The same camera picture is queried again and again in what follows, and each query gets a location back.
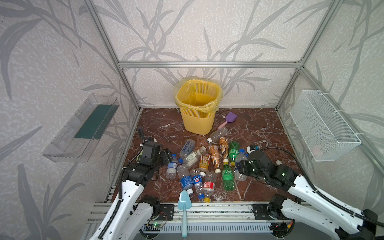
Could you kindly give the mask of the clear crushed bottle blue cap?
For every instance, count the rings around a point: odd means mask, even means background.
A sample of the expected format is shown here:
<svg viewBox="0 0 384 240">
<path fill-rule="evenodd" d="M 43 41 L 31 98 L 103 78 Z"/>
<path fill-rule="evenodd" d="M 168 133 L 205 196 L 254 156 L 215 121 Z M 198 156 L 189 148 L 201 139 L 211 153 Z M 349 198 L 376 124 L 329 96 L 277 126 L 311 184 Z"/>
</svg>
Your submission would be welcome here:
<svg viewBox="0 0 384 240">
<path fill-rule="evenodd" d="M 242 181 L 242 182 L 246 181 L 247 176 L 241 174 L 240 169 L 242 167 L 243 161 L 247 161 L 247 160 L 248 158 L 247 158 L 246 151 L 244 149 L 240 149 L 235 159 L 234 177 L 236 181 Z"/>
</svg>

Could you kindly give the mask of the clear water bottle blue cap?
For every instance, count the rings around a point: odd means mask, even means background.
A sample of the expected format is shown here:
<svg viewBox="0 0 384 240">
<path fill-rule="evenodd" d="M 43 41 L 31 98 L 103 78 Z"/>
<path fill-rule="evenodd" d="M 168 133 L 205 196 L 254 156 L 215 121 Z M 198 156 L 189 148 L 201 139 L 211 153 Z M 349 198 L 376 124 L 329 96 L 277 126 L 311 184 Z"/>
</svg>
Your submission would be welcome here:
<svg viewBox="0 0 384 240">
<path fill-rule="evenodd" d="M 176 154 L 172 154 L 172 161 L 167 166 L 166 179 L 174 180 L 177 174 L 178 158 Z"/>
</svg>

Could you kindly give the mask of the small green Sprite bottle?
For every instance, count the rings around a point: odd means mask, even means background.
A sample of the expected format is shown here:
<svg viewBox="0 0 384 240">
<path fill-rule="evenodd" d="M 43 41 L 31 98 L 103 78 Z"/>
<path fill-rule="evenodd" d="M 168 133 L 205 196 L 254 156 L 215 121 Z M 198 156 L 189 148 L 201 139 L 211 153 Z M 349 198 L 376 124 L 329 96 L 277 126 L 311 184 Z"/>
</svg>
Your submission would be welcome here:
<svg viewBox="0 0 384 240">
<path fill-rule="evenodd" d="M 237 141 L 232 141 L 229 144 L 229 160 L 231 167 L 236 165 L 236 157 L 239 154 L 240 144 Z"/>
</svg>

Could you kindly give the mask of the clear bottle blue label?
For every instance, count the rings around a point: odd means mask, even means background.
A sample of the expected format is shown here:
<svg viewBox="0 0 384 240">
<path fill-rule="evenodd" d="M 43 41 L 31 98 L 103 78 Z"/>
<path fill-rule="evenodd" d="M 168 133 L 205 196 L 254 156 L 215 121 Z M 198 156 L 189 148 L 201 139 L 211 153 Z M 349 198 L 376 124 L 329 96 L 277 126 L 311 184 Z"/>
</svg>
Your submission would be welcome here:
<svg viewBox="0 0 384 240">
<path fill-rule="evenodd" d="M 179 165 L 177 167 L 177 173 L 180 178 L 182 189 L 187 191 L 188 195 L 191 196 L 194 193 L 194 184 L 188 167 L 185 164 Z"/>
</svg>

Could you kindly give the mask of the Pepsi label clear bottle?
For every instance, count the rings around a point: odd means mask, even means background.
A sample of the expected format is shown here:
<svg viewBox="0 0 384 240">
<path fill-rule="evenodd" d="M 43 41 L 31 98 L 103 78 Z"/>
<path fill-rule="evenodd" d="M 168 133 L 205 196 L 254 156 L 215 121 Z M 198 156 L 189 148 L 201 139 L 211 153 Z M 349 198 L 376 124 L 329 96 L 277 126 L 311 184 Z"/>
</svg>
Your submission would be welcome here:
<svg viewBox="0 0 384 240">
<path fill-rule="evenodd" d="M 203 191 L 203 179 L 202 176 L 200 175 L 200 170 L 199 169 L 192 169 L 191 170 L 191 177 L 193 180 L 193 184 L 198 196 L 199 201 L 204 200 L 204 191 Z"/>
</svg>

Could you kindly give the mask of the red label bottle yellow cap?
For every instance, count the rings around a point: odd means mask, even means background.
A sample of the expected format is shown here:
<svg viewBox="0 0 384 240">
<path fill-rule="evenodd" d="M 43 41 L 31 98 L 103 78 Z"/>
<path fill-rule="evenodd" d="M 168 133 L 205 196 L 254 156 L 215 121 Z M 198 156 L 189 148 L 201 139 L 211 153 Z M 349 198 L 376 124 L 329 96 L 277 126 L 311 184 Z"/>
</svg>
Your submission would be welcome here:
<svg viewBox="0 0 384 240">
<path fill-rule="evenodd" d="M 206 172 L 205 181 L 203 185 L 204 202 L 206 203 L 209 203 L 211 201 L 211 197 L 215 191 L 216 178 L 217 176 L 214 171 Z"/>
</svg>

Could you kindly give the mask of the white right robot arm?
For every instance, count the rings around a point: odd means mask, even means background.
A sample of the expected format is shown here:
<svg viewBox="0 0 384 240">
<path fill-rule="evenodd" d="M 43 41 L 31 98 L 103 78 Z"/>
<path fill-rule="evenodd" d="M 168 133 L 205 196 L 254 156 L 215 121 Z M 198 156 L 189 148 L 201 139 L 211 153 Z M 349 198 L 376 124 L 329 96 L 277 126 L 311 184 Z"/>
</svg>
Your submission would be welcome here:
<svg viewBox="0 0 384 240">
<path fill-rule="evenodd" d="M 242 175 L 281 189 L 305 201 L 306 207 L 283 195 L 276 194 L 267 206 L 267 215 L 274 220 L 298 220 L 335 240 L 382 240 L 377 227 L 384 224 L 369 209 L 360 210 L 322 192 L 304 175 L 289 166 L 274 164 L 260 150 L 250 152 L 247 160 L 236 163 Z"/>
</svg>

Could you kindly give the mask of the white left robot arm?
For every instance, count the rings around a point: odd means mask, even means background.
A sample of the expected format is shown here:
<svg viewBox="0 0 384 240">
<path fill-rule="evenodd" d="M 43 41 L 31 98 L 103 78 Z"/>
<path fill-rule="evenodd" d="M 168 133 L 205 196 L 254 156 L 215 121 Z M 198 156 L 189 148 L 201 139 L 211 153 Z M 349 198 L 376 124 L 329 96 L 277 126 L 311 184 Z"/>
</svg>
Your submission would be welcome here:
<svg viewBox="0 0 384 240">
<path fill-rule="evenodd" d="M 121 173 L 118 195 L 92 240 L 132 240 L 150 219 L 159 215 L 159 201 L 146 197 L 136 203 L 155 172 L 173 160 L 172 152 L 157 142 L 143 143 L 139 161 Z"/>
</svg>

